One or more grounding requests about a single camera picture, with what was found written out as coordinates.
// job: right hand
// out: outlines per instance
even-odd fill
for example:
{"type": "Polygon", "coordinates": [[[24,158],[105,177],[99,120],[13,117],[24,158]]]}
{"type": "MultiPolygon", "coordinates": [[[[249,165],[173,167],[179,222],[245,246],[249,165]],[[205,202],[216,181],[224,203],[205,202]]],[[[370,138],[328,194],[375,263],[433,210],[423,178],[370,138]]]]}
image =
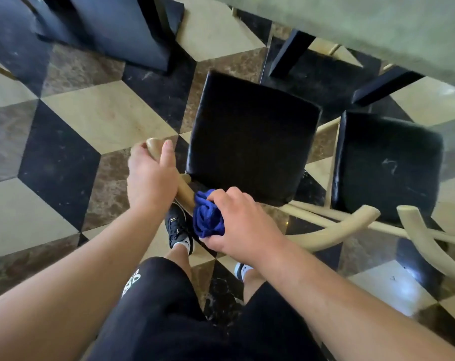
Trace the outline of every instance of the right hand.
{"type": "Polygon", "coordinates": [[[206,246],[235,260],[255,266],[287,241],[274,220],[246,193],[236,187],[226,192],[215,190],[207,198],[213,201],[224,218],[224,236],[204,238],[206,246]]]}

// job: white sock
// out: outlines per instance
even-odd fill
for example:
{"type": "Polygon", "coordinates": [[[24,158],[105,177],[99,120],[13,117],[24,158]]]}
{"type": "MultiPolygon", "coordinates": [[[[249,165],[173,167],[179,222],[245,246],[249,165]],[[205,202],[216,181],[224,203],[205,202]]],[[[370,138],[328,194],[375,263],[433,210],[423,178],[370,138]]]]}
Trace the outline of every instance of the white sock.
{"type": "Polygon", "coordinates": [[[246,272],[248,272],[248,270],[250,270],[252,268],[253,267],[251,267],[251,266],[244,265],[243,268],[241,269],[241,278],[243,279],[243,282],[244,282],[244,275],[246,274],[246,272]]]}
{"type": "Polygon", "coordinates": [[[189,242],[189,237],[187,237],[186,239],[184,239],[181,242],[174,243],[172,248],[176,247],[176,245],[178,245],[178,244],[182,244],[185,248],[187,248],[188,249],[188,254],[189,254],[189,252],[191,251],[191,243],[189,242]]]}

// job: black shorts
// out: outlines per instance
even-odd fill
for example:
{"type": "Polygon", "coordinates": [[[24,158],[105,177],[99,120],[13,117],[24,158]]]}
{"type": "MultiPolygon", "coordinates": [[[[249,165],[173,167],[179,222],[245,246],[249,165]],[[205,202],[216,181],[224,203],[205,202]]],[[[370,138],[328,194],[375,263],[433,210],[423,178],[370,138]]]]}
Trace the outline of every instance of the black shorts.
{"type": "Polygon", "coordinates": [[[321,360],[298,313],[268,283],[226,335],[207,322],[191,282],[174,262],[142,262],[105,321],[89,361],[321,360]]]}

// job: hand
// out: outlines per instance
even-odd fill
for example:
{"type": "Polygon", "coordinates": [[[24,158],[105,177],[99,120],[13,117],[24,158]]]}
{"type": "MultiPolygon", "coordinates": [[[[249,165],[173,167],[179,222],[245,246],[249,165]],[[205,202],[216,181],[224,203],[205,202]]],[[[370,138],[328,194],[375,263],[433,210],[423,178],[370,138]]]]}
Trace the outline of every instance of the hand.
{"type": "Polygon", "coordinates": [[[131,208],[156,206],[167,210],[177,193],[176,156],[171,140],[163,145],[157,163],[148,153],[146,142],[137,143],[131,149],[127,178],[127,196],[131,208]]]}
{"type": "Polygon", "coordinates": [[[225,228],[224,236],[204,238],[210,249],[255,267],[269,251],[276,251],[287,240],[262,207],[238,188],[215,190],[207,199],[218,206],[225,228]]]}

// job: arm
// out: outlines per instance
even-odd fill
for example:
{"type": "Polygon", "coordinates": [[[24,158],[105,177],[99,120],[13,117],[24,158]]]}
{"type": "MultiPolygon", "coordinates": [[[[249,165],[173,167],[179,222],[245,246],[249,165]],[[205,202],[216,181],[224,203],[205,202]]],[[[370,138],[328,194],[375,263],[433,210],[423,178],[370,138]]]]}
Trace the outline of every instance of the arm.
{"type": "Polygon", "coordinates": [[[172,142],[160,163],[131,151],[131,208],[97,237],[0,296],[0,360],[73,360],[119,300],[177,190],[172,142]]]}
{"type": "Polygon", "coordinates": [[[230,188],[209,199],[221,210],[225,234],[206,245],[257,269],[338,360],[455,360],[453,346],[288,241],[248,194],[230,188]]]}

